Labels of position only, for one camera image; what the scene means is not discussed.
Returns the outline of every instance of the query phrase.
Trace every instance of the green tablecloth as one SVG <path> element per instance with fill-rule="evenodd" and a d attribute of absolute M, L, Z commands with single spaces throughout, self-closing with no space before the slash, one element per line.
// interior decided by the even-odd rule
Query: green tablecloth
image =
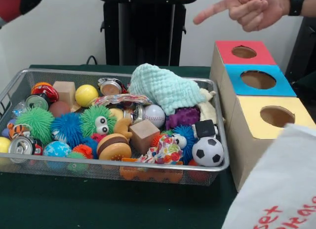
<path fill-rule="evenodd" d="M 31 66 L 131 73 L 135 67 Z M 169 67 L 208 77 L 208 67 Z M 220 229 L 236 196 L 230 170 L 210 187 L 0 173 L 2 229 Z"/>

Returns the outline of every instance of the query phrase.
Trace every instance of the wristwatch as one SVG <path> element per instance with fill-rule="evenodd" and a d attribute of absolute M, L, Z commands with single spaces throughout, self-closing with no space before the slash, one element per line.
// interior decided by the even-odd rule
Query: wristwatch
<path fill-rule="evenodd" d="M 304 0 L 290 0 L 289 16 L 300 16 Z"/>

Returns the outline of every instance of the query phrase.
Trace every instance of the white wall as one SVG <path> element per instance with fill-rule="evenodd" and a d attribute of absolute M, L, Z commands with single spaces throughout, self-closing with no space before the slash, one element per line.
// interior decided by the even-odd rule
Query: white wall
<path fill-rule="evenodd" d="M 218 0 L 198 0 L 187 5 L 188 32 L 183 36 L 180 65 L 209 66 L 218 39 L 259 39 L 285 71 L 301 18 L 283 18 L 256 33 L 245 33 L 227 13 L 195 26 L 193 17 L 215 1 Z M 30 64 L 80 65 L 89 55 L 105 64 L 102 21 L 100 0 L 43 0 L 33 11 L 0 30 L 0 84 Z"/>

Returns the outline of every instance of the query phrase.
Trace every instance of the metal tray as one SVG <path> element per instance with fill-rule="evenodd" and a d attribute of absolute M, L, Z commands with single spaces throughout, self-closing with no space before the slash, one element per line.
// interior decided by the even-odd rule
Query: metal tray
<path fill-rule="evenodd" d="M 20 71 L 0 94 L 0 130 L 6 128 L 8 121 L 12 118 L 14 107 L 31 93 L 31 88 L 37 82 L 45 81 L 53 84 L 55 81 L 73 81 L 76 84 L 76 88 L 78 88 L 83 84 L 97 86 L 97 80 L 105 76 L 118 78 L 125 85 L 129 83 L 131 77 L 131 75 L 126 74 L 81 71 L 44 69 L 26 69 Z M 197 82 L 201 88 L 206 88 L 209 91 L 214 90 L 218 93 L 217 86 L 213 81 L 201 78 L 190 79 Z M 219 140 L 224 147 L 224 160 L 218 167 L 163 165 L 0 153 L 0 172 L 209 186 L 215 180 L 217 174 L 229 166 L 229 153 L 219 95 L 215 95 L 212 105 L 217 111 Z M 139 156 L 137 151 L 132 150 L 132 152 L 132 157 Z M 11 158 L 23 158 L 26 161 L 14 163 Z M 67 169 L 69 164 L 82 164 L 87 169 L 81 172 L 69 171 Z"/>

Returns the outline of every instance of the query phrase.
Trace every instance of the white bag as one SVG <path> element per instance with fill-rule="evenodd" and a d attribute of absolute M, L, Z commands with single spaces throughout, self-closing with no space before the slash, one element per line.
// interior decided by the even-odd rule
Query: white bag
<path fill-rule="evenodd" d="M 222 229 L 316 229 L 316 131 L 288 124 L 253 168 Z"/>

